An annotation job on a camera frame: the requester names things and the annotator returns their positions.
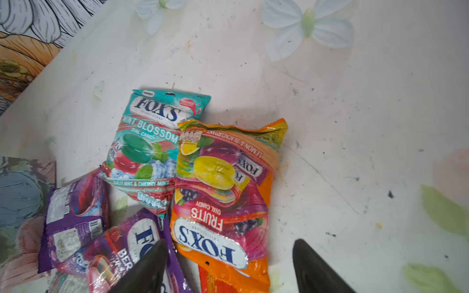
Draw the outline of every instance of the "white flower decoration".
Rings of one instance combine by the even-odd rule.
[[[290,56],[303,38],[313,37],[329,48],[351,46],[354,40],[352,24],[332,14],[341,10],[352,0],[318,0],[314,8],[301,12],[292,0],[263,0],[262,22],[278,29],[267,47],[272,61]]]
[[[0,31],[64,45],[105,0],[0,0]]]
[[[188,0],[142,0],[135,5],[138,16],[147,19],[147,31],[156,34],[165,19],[165,9],[180,9]]]

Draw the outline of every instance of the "barcode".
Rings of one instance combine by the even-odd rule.
[[[103,225],[101,224],[101,219],[88,222],[91,231],[91,239],[95,239],[103,233]]]

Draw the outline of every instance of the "fox's candy bag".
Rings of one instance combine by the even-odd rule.
[[[167,212],[174,191],[177,124],[198,119],[210,96],[166,90],[134,90],[102,176],[155,215]]]
[[[50,270],[109,228],[109,185],[100,170],[51,192],[39,252],[39,272]]]
[[[160,236],[169,234],[161,229],[162,226],[162,219],[147,209],[141,209],[77,250],[67,260],[56,265],[56,268],[58,271],[86,278],[90,293],[106,293],[160,239]],[[166,292],[172,292],[173,287],[178,288],[178,292],[191,293],[172,243],[167,246],[168,262],[171,265],[166,266],[163,279]]]
[[[197,120],[179,127],[176,248],[239,293],[269,292],[267,212],[285,120],[259,130]]]

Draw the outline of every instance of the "floral painting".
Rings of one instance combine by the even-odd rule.
[[[104,2],[0,1],[0,115]]]
[[[0,157],[0,291],[40,278],[38,253],[55,162]]]

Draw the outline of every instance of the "white surface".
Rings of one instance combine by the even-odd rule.
[[[469,2],[361,0],[352,48],[309,38],[275,63],[260,1],[192,0],[165,11],[154,37],[134,4],[108,1],[13,103],[1,155],[55,158],[60,184],[106,158],[132,89],[209,94],[205,122],[289,124],[270,209],[273,292],[297,290],[297,238],[358,293],[416,292],[408,263],[469,292],[468,241],[433,223],[419,194],[434,161],[469,145]]]

